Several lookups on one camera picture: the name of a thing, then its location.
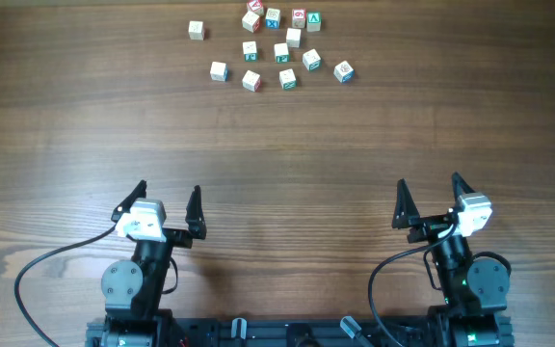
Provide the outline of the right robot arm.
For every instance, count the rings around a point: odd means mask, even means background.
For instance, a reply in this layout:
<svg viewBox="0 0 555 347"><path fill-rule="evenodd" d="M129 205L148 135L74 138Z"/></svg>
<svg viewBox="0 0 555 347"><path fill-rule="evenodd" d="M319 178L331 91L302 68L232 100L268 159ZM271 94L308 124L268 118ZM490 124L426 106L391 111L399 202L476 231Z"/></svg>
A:
<svg viewBox="0 0 555 347"><path fill-rule="evenodd" d="M467 238L484 228L492 213L489 198L471 188L459 173L452 174L455 204L441 215L423 217L404 179L397 183L392 226L407 228L409 243L425 242L424 252L434 262L445 304L428 309L427 319L435 346L507 347L515 344L507 308L512 267L493 252L473 253Z"/></svg>

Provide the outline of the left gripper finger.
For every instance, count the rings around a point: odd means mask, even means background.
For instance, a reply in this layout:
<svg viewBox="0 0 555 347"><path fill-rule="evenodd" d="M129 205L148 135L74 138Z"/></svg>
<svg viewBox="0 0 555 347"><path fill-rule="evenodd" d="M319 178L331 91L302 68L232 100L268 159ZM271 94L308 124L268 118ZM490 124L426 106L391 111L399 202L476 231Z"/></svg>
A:
<svg viewBox="0 0 555 347"><path fill-rule="evenodd" d="M147 182L141 180L132 192L123 199L118 206L113 210L111 221L117 223L124 213L129 213L133 203L137 199L144 199L146 197Z"/></svg>
<svg viewBox="0 0 555 347"><path fill-rule="evenodd" d="M204 240L206 238L207 226L202 210L201 188L199 185L194 187L186 207L185 222L188 231L194 239Z"/></svg>

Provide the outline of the green Z letter block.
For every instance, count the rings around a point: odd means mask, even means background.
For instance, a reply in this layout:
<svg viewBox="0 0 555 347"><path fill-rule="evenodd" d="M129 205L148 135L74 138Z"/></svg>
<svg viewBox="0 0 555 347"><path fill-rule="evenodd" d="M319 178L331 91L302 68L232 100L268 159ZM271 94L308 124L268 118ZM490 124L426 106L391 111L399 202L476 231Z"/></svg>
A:
<svg viewBox="0 0 555 347"><path fill-rule="evenodd" d="M320 67L322 58L315 49L311 49L302 55L302 61L308 71L313 71Z"/></svg>

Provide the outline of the blue edged wooden block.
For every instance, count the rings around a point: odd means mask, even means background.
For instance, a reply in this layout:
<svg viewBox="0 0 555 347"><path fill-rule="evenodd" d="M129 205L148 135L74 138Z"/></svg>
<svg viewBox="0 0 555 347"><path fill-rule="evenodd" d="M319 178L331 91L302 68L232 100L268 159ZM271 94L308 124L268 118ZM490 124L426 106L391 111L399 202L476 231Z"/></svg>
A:
<svg viewBox="0 0 555 347"><path fill-rule="evenodd" d="M225 82L227 79L227 64L222 62L213 62L210 67L210 77L214 81Z"/></svg>

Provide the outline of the red M letter block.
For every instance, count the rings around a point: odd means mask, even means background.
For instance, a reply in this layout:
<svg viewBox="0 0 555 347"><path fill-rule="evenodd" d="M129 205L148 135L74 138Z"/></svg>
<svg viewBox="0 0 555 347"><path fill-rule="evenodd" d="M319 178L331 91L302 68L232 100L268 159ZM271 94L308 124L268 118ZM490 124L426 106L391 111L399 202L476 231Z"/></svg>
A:
<svg viewBox="0 0 555 347"><path fill-rule="evenodd" d="M248 70L243 76L242 85L248 91L256 92L260 84L261 76L256 72Z"/></svg>

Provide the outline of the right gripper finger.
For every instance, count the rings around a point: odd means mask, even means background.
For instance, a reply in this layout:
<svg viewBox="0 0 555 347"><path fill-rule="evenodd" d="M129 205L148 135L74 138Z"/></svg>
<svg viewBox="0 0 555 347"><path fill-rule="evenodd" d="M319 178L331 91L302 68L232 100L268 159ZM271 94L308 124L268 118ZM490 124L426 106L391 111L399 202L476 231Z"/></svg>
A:
<svg viewBox="0 0 555 347"><path fill-rule="evenodd" d="M458 173L454 172L451 175L453 195L455 198L455 207L458 211L463 211L463 204L460 201L462 195L474 193L475 190L470 187L463 177Z"/></svg>
<svg viewBox="0 0 555 347"><path fill-rule="evenodd" d="M410 228L418 225L420 214L414 203L407 182L402 178L397 182L397 199L393 213L392 227Z"/></svg>

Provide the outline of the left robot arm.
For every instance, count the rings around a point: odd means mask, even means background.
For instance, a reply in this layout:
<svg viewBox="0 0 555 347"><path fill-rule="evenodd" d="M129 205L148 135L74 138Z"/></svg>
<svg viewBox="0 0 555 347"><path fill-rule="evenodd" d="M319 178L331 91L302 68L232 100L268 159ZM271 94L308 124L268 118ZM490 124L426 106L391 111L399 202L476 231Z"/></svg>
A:
<svg viewBox="0 0 555 347"><path fill-rule="evenodd" d="M159 308L161 298L174 291L164 287L167 273L177 268L175 248L190 249L206 237L201 188L197 185L186 207L185 229L164 226L164 204L146 196L142 180L113 211L111 220L119 237L135 243L128 260L104 271L101 290L106 316L100 326L87 328L87 346L186 346L188 338L172 311Z"/></svg>

